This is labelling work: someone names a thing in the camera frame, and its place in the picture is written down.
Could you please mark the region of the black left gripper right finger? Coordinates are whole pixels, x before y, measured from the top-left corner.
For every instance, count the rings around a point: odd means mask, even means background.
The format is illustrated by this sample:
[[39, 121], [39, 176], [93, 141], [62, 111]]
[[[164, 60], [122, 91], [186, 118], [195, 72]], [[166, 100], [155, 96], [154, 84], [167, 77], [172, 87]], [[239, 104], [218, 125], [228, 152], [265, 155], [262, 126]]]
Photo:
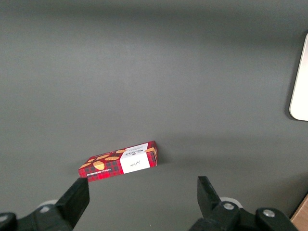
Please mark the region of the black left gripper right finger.
[[197, 179], [197, 201], [202, 213], [191, 231], [296, 231], [296, 226], [280, 210], [258, 208], [249, 213], [232, 201], [222, 201], [208, 177]]

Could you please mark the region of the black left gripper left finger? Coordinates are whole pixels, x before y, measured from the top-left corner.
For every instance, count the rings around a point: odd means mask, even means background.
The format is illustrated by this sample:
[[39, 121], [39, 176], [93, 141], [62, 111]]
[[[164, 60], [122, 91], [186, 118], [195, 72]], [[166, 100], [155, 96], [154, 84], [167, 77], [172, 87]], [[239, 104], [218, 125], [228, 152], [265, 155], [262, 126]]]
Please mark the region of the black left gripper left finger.
[[0, 214], [2, 231], [71, 231], [90, 202], [86, 178], [78, 178], [55, 203], [44, 202], [23, 218], [13, 212]]

